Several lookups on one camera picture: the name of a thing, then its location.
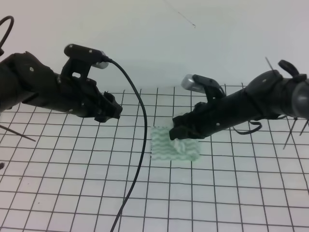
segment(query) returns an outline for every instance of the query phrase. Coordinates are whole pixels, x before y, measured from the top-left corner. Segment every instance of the white wall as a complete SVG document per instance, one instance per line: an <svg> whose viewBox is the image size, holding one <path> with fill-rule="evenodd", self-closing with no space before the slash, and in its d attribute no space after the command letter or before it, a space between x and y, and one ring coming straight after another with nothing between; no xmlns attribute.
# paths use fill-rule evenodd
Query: white wall
<svg viewBox="0 0 309 232"><path fill-rule="evenodd" d="M29 51L59 73L75 43L105 51L139 87L188 73L248 83L269 70L265 56L309 73L308 9L308 0L0 0L0 17L15 17L2 58ZM89 77L102 91L128 86L112 65Z"/></svg>

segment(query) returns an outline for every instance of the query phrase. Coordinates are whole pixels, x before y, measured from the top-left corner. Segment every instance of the screw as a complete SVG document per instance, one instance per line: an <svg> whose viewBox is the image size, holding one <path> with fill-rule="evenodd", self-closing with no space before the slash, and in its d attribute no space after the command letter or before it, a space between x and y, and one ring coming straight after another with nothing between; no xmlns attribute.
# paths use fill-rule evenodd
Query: screw
<svg viewBox="0 0 309 232"><path fill-rule="evenodd" d="M59 84L61 84L60 75L58 75L58 77L57 77L57 82L58 82Z"/></svg>

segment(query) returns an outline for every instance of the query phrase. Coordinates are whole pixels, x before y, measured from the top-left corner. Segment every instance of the black cable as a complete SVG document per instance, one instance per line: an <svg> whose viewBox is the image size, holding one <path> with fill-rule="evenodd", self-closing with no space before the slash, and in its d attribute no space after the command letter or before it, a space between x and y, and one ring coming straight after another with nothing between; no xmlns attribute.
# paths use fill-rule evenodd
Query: black cable
<svg viewBox="0 0 309 232"><path fill-rule="evenodd" d="M134 188L134 186L135 186L137 177L139 176L139 173L140 173L140 167L141 167L141 163L142 163L143 158L144 158L144 153L145 153L145 148L146 148L146 141L147 141L147 114L146 114L146 110L145 110L144 103L143 103L143 101L141 100L138 91L136 90L136 88L135 88L133 82L131 81L131 79L130 79L130 77L128 76L128 74L126 73L126 71L125 71L117 62L113 61L113 60L110 59L110 58L107 58L107 62L114 64L114 65L125 75L126 79L127 79L128 82L130 83L130 85L131 85L131 87L132 87L132 89L133 89L133 91L134 91L136 97L138 98L138 100L139 100L139 102L140 102L140 106L141 106L141 109L142 109L142 111L143 111L143 116L144 116L144 140L143 140L143 146L142 146L141 154L140 154L140 162L139 162L139 165L138 165L138 167L137 167L137 170L136 170L136 173L135 173L135 177L134 177L134 179L133 179L133 182L132 182L132 185L131 185L131 187L130 187L130 190L129 190L129 192L127 193L126 198L125 198L124 202L122 203L122 205L121 205L121 207L120 207L120 209L119 209L119 211L118 211L118 214L117 214L117 216L116 216L116 218L115 218L115 221L114 221L114 223L113 223L113 225L112 225L111 232L113 232L114 229L115 229L115 227L116 227L117 221L118 221L120 215L122 214L122 211L123 211L123 209L124 209L124 207L125 207L125 205L126 205L126 202L128 201L128 199L129 199L129 197L130 197L130 195L131 195L131 193L132 193L132 191L133 191L133 188Z"/></svg>
<svg viewBox="0 0 309 232"><path fill-rule="evenodd" d="M4 34L3 38L0 41L0 56L3 55L4 51L1 49L4 42L6 41L6 39L8 38L9 34L11 33L11 30L13 28L14 25L14 18L12 16L6 16L4 17L2 20L0 20L0 26L7 20L11 20L8 29L6 30L6 33Z"/></svg>

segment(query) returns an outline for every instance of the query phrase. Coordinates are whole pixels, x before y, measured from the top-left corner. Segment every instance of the green patterned cloth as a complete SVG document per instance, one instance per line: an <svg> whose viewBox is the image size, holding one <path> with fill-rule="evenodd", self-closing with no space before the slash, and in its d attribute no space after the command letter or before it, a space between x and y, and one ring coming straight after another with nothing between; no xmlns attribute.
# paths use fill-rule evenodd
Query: green patterned cloth
<svg viewBox="0 0 309 232"><path fill-rule="evenodd" d="M151 129L151 159L195 161L200 154L199 142L194 139L172 141L169 138L169 130L165 127Z"/></svg>

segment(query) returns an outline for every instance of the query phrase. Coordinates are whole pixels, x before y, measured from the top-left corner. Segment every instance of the grid paper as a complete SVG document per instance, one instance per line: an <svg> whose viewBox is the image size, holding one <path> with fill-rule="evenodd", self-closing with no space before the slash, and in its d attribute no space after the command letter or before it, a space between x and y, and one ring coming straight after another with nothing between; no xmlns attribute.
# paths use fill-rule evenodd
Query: grid paper
<svg viewBox="0 0 309 232"><path fill-rule="evenodd" d="M223 86L227 94L243 86ZM111 91L120 120L99 124L18 105L0 123L1 232L108 232L140 158L143 117L132 90ZM140 90L148 127L170 126L203 94ZM195 162L151 161L150 136L135 188L115 232L308 232L309 130L291 118L261 120L252 135L228 129L200 140ZM248 123L236 126L248 130Z"/></svg>

